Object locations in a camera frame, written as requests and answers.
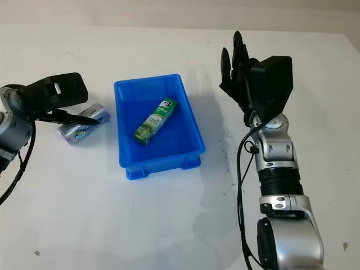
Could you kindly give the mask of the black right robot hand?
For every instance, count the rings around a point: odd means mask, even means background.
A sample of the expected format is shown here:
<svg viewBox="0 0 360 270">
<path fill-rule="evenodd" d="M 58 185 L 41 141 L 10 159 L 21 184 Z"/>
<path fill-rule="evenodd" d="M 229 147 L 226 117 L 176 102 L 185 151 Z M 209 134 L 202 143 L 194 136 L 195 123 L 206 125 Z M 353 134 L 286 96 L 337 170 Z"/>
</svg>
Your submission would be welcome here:
<svg viewBox="0 0 360 270">
<path fill-rule="evenodd" d="M 228 50 L 222 48 L 220 71 L 221 84 L 219 87 L 226 92 L 244 113 L 244 123 L 251 126 L 250 117 L 255 111 L 250 96 L 250 70 L 259 61 L 250 58 L 246 44 L 241 33 L 237 30 L 233 36 L 233 54 L 229 56 Z"/>
</svg>

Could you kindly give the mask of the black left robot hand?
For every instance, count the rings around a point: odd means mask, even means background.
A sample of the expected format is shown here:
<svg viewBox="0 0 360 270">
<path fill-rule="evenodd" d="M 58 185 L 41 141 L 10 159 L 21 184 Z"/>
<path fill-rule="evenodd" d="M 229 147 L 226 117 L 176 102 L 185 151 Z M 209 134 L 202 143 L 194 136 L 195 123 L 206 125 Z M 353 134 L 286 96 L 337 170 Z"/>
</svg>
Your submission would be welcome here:
<svg viewBox="0 0 360 270">
<path fill-rule="evenodd" d="M 97 125 L 100 123 L 96 119 L 80 115 L 72 115 L 67 111 L 60 109 L 54 109 L 51 112 L 45 112 L 43 114 L 37 115 L 35 119 L 42 122 L 62 125 Z"/>
</svg>

